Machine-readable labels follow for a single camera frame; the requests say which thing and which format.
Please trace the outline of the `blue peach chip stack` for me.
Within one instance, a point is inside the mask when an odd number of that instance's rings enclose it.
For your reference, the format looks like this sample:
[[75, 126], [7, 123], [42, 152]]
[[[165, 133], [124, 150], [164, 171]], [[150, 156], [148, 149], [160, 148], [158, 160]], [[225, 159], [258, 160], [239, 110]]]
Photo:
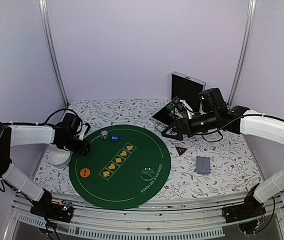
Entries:
[[101, 139], [106, 140], [108, 138], [108, 131], [106, 130], [101, 131], [100, 137]]

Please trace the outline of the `orange big blind button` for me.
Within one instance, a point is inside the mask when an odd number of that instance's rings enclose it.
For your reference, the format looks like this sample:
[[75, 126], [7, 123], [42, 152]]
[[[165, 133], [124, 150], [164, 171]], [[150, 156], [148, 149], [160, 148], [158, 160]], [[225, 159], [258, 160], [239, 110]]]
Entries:
[[80, 171], [80, 176], [81, 176], [82, 178], [88, 178], [90, 175], [91, 175], [91, 171], [90, 171], [90, 169], [88, 169], [88, 168], [83, 168], [83, 169]]

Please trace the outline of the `blue small blind button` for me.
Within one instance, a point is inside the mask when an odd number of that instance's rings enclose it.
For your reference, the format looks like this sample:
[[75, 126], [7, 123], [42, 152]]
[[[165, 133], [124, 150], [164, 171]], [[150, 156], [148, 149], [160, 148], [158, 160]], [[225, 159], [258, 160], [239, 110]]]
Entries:
[[118, 142], [119, 141], [119, 139], [120, 139], [120, 137], [118, 136], [118, 135], [112, 135], [111, 137], [110, 137], [110, 140], [112, 141], [112, 142]]

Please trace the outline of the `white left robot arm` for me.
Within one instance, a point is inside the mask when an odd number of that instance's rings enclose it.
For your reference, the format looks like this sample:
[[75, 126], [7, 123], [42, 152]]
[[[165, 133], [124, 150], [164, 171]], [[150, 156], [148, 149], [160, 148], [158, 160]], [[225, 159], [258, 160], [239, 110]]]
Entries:
[[0, 122], [0, 180], [15, 191], [25, 195], [45, 216], [52, 217], [56, 206], [51, 193], [36, 184], [26, 168], [19, 169], [12, 157], [31, 162], [32, 157], [48, 145], [54, 145], [63, 153], [86, 155], [90, 144], [84, 135], [90, 125], [73, 113], [66, 113], [56, 123]]

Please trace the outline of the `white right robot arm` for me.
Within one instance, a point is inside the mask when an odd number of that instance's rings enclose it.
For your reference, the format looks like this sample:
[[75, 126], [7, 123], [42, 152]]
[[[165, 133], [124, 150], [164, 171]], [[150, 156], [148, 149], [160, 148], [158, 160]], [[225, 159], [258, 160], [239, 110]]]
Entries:
[[[284, 119], [239, 105], [228, 108], [218, 88], [202, 91], [198, 97], [203, 112], [174, 120], [162, 131], [162, 136], [181, 141], [183, 136], [205, 136], [225, 130], [284, 145]], [[259, 211], [260, 205], [283, 191], [284, 169], [253, 187], [241, 205], [240, 214], [244, 218], [251, 218]]]

